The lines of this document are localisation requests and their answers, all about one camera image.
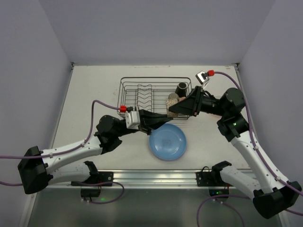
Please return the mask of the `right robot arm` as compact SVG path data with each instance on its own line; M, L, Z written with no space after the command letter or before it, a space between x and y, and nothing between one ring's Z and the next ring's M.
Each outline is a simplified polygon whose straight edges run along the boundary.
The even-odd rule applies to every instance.
M258 213L269 219L293 206L302 195L302 187L282 174L264 152L241 114L245 106L240 89L229 88L217 99L196 86L185 99L170 106L169 111L190 116L204 112L221 117L217 122L220 133L243 156L255 178L238 171L226 161L214 165L211 173L248 196Z

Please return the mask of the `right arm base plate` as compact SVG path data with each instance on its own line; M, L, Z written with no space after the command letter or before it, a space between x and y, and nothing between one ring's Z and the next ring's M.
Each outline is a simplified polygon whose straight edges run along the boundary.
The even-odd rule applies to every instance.
M198 187L227 187L232 186L224 182L218 170L213 170L208 166L204 166L202 170L196 172L196 184Z

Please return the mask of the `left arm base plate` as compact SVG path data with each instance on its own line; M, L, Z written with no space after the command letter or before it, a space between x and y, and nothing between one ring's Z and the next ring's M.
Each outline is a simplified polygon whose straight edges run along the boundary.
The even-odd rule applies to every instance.
M72 181L71 186L112 186L114 173L110 171L97 171L90 174L84 182Z

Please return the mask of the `blue plate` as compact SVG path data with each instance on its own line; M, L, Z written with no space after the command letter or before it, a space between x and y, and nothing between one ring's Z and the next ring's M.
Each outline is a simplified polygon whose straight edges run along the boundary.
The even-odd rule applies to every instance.
M166 123L149 136L148 144L151 153L164 161L175 161L187 150L187 139L184 132L176 125Z

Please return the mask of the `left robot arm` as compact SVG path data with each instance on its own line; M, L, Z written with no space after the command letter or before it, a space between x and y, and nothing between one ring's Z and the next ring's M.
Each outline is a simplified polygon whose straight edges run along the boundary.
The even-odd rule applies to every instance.
M91 161L77 161L111 152L122 144L120 137L143 132L151 135L172 117L146 110L130 111L124 119L104 115L96 125L96 132L87 138L59 148L40 150L29 148L18 172L25 194L33 194L54 183L97 183L98 170Z

